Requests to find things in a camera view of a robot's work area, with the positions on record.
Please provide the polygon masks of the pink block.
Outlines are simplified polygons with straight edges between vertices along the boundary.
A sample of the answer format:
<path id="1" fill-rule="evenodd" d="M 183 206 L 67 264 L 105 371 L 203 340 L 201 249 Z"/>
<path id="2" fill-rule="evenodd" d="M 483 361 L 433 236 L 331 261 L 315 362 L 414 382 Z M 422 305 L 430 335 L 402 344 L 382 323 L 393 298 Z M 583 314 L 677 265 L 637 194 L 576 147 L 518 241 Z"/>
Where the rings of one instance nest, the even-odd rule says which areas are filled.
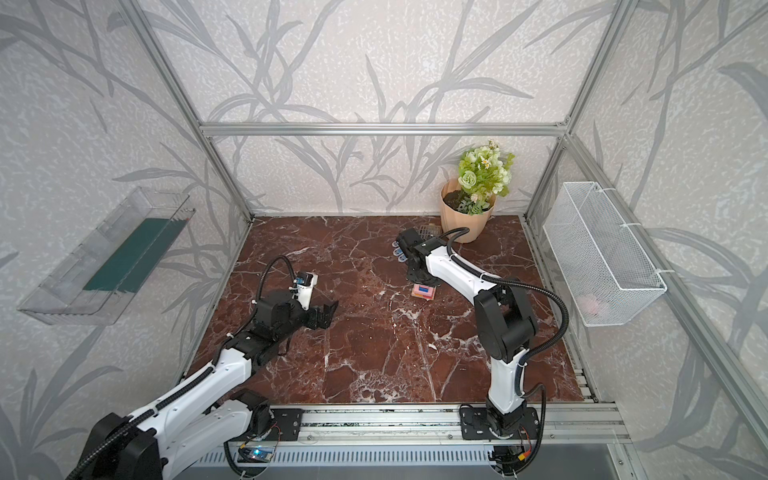
<path id="1" fill-rule="evenodd" d="M 421 295 L 419 293 L 419 291 L 418 291 L 419 287 L 431 287 L 431 288 L 433 288 L 434 289 L 434 295 L 431 296 L 431 297 Z M 411 294 L 412 294 L 413 297 L 416 297 L 416 298 L 421 298 L 421 299 L 425 299 L 425 300 L 433 300 L 435 298 L 435 291 L 436 291 L 436 288 L 433 287 L 433 286 L 427 286 L 427 285 L 422 285 L 422 284 L 414 284 L 413 288 L 412 288 Z"/>

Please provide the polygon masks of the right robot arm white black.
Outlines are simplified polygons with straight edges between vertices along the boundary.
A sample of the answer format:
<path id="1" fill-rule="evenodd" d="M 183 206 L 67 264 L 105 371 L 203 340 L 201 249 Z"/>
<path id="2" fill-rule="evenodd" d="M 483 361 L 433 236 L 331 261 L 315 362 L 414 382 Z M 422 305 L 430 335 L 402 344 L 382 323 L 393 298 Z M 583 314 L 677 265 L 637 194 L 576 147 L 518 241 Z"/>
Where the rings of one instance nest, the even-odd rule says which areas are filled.
<path id="1" fill-rule="evenodd" d="M 532 357 L 557 344 L 566 333 L 570 315 L 564 301 L 554 292 L 505 279 L 471 264 L 453 249 L 453 243 L 467 234 L 466 227 L 422 238 L 413 228 L 396 238 L 407 264 L 407 278 L 425 286 L 445 283 L 465 297 L 475 310 L 477 335 L 491 357 L 491 386 L 486 401 L 490 433 L 498 438 L 513 436 L 522 426 L 540 426 L 527 405 L 531 395 L 523 390 L 525 367 Z M 538 331 L 528 292 L 548 297 L 559 309 L 557 332 L 533 347 Z"/>

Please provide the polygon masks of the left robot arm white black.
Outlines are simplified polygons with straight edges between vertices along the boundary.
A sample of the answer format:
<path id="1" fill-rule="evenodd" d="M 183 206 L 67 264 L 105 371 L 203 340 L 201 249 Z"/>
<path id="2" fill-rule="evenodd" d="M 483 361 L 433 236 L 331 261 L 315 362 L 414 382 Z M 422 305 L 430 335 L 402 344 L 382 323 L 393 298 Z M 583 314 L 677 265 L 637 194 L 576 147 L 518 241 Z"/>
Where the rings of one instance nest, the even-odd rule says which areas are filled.
<path id="1" fill-rule="evenodd" d="M 289 274 L 291 287 L 259 292 L 250 318 L 197 372 L 127 416 L 103 417 L 70 478 L 173 479 L 217 445 L 269 435 L 269 402 L 244 383 L 285 355 L 295 332 L 328 328 L 338 307 L 312 305 L 316 274 Z"/>

